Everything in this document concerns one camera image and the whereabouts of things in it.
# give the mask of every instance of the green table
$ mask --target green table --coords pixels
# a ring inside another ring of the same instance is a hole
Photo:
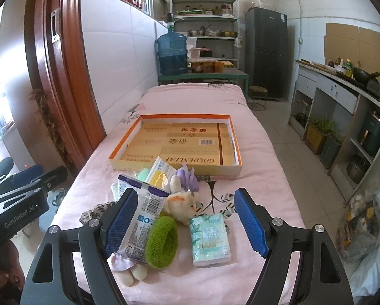
[[[159,75],[159,84],[162,81],[175,81],[179,80],[191,80],[191,79],[243,79],[245,80],[245,86],[243,94],[247,97],[247,90],[249,88],[249,75],[238,70],[234,67],[225,67],[222,73],[192,73],[187,72],[179,75]]]

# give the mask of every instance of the tissue pack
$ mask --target tissue pack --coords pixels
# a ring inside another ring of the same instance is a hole
[[[190,218],[190,233],[194,266],[225,264],[231,261],[222,214]]]

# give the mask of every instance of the pink bedsheet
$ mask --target pink bedsheet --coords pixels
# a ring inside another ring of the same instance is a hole
[[[192,83],[158,86],[148,90],[139,103],[90,157],[63,200],[53,224],[63,230],[81,227],[79,218],[82,212],[98,203],[113,200],[110,185],[116,181],[119,172],[112,169],[108,156],[139,113],[214,113],[231,116],[243,162],[239,177],[215,183],[214,197],[220,199],[221,195],[233,194],[244,187],[257,204],[266,207],[272,217],[281,217],[291,226],[304,228],[297,203],[269,137],[247,107],[238,86]],[[200,194],[203,202],[212,198],[207,183],[201,182]],[[215,210],[219,212],[218,204],[222,204],[216,202]],[[194,267],[189,229],[180,225],[178,251],[167,269],[158,271],[150,268],[145,280],[132,287],[124,287],[118,281],[118,273],[114,274],[128,304],[245,304],[264,260],[252,250],[237,214],[231,215],[226,223],[230,228],[230,264]],[[74,261],[79,284],[89,291],[79,254],[75,254]],[[297,267],[298,253],[294,253],[280,304],[290,300]]]

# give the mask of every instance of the cardboard box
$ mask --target cardboard box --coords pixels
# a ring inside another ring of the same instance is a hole
[[[362,27],[346,24],[327,23],[324,38],[326,61],[340,56],[350,59],[353,66],[360,62],[360,68],[368,73],[380,72],[380,33]]]
[[[359,41],[359,28],[353,25],[327,23],[327,35]]]
[[[237,176],[241,156],[228,115],[141,115],[109,157],[115,170],[151,168],[157,156],[198,175]]]

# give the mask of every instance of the blue gripper pad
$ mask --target blue gripper pad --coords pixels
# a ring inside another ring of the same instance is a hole
[[[128,188],[119,201],[103,214],[101,229],[106,228],[103,248],[106,258],[118,251],[137,207],[138,194],[135,190]]]
[[[252,249],[259,252],[260,256],[265,258],[269,251],[266,244],[265,231],[240,189],[235,192],[235,209],[239,215],[239,219],[241,219]]]

